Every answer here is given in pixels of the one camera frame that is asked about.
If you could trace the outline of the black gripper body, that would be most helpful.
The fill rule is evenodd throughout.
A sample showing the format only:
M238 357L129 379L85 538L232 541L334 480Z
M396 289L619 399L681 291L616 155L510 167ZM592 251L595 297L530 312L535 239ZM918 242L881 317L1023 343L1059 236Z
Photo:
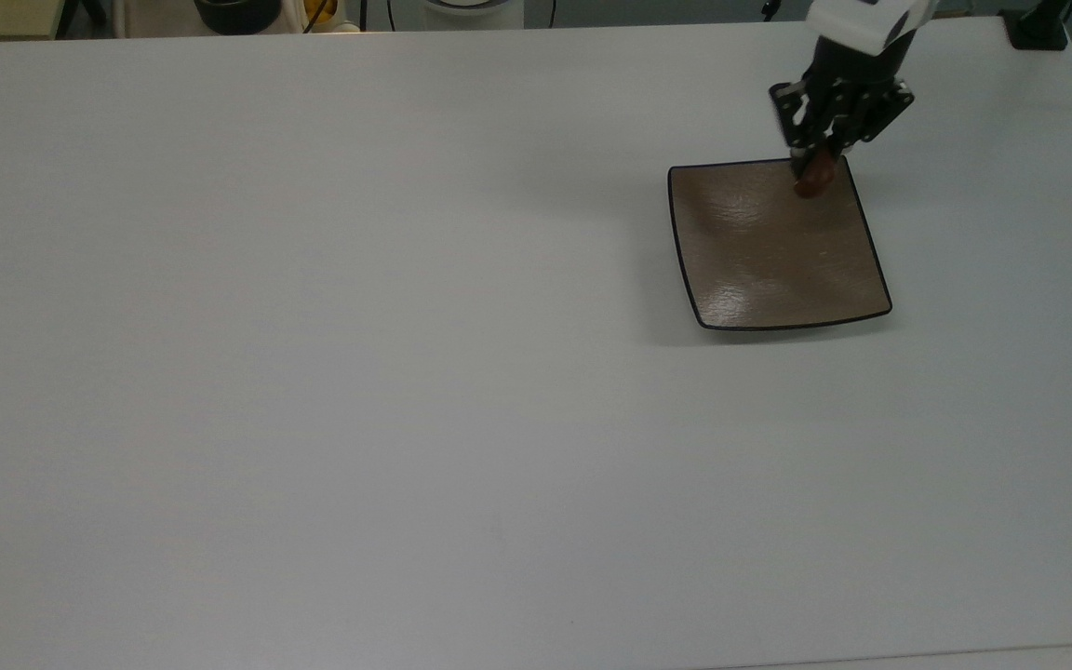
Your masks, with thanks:
M837 96L837 83L842 81L850 95L855 90L896 81L899 68L907 54L907 38L897 38L879 55L860 53L829 38L818 38L812 63L804 73L807 114L805 120L817 122Z

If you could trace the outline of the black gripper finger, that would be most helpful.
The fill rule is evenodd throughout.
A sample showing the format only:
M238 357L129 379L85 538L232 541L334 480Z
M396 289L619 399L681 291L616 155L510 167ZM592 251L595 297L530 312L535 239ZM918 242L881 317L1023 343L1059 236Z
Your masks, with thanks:
M816 126L816 120L810 117L807 81L779 81L769 88L769 95L777 111L790 167L796 179L801 179L825 137L825 131Z
M881 81L847 94L845 111L835 114L835 155L874 142L914 100L906 81Z

